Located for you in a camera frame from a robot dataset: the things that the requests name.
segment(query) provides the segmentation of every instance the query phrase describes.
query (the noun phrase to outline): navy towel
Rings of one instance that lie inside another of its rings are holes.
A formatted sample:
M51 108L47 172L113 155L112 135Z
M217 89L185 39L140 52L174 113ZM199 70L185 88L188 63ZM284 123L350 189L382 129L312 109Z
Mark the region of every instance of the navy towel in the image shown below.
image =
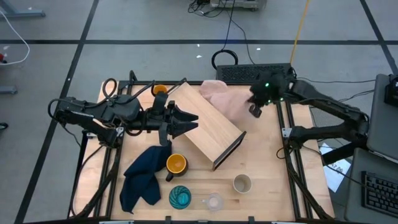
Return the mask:
M151 146L145 150L125 171L126 179L120 193L123 211L131 212L139 197L154 205L160 200L159 183L155 172L166 166L167 158L172 154L172 143L168 146Z

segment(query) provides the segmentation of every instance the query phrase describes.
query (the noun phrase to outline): pink cloth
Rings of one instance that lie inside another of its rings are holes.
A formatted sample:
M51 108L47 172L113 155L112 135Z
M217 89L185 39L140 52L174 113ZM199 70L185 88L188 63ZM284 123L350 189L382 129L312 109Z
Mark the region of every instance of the pink cloth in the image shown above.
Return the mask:
M231 90L225 82L205 80L200 86L199 93L230 121L239 121L252 116L249 112L251 104L248 103L248 99L252 95L249 89Z

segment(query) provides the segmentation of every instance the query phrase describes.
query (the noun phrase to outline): wooden table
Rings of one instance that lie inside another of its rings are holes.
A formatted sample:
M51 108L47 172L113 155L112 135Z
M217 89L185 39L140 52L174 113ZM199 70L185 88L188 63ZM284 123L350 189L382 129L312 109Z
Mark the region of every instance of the wooden table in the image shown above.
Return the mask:
M134 86L133 94L141 88L142 86ZM230 86L230 88L249 90L248 86ZM103 94L100 93L98 100L103 98ZM152 106L154 97L149 90L138 98L144 108ZM284 120L288 126L285 105L282 104L282 107ZM292 105L292 109L296 125L306 128L313 126L307 106ZM111 219L164 220L166 216L171 216L172 220L247 221L248 216L254 216L256 221L294 221L286 164L275 155L276 151L282 147L277 110L274 105L265 106L262 110L260 118L250 117L235 124L240 130L248 133L237 150L214 172L211 171L211 161L186 136L175 138L173 153L181 153L188 159L190 164L188 172L182 177L174 178L171 182L165 181L166 169L156 173L162 199L152 206L140 198L133 209L134 214L121 210L119 194L124 182L123 174L148 147L159 145L159 139L157 132L142 133L137 137L125 135ZM308 141L305 145L318 150L316 141ZM97 148L98 141L90 139L85 158ZM74 202L77 212L83 209L98 188L104 152L103 149L91 158L81 173ZM323 209L334 217L320 156L306 149L301 150L301 155L309 191ZM253 186L248 194L239 194L234 191L232 179L238 174L247 174L252 178ZM184 210L176 210L169 204L169 193L177 185L188 187L192 193L191 204ZM211 212L202 200L215 192L223 198L224 207L220 211ZM301 216L305 217L302 194L298 187L297 192ZM107 190L103 195L100 215L105 214L108 196Z

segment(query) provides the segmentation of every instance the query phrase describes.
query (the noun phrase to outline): keyboard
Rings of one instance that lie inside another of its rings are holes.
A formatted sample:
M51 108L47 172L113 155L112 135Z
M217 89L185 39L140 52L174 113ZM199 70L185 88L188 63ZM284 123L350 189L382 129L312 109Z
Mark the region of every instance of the keyboard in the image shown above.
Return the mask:
M362 184L376 191L372 192L362 187L363 207L398 218L398 180L362 171Z
M217 80L224 82L256 81L262 72L277 72L286 74L291 68L289 63L256 64L256 65L219 65Z

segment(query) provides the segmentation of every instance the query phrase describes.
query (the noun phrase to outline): orange mug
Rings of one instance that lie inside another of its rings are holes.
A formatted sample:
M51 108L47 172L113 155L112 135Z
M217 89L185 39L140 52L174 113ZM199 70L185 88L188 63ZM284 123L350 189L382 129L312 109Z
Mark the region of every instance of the orange mug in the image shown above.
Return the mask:
M188 170L188 161L181 154L172 154L166 162L167 174L166 181L170 182L174 177L181 177Z

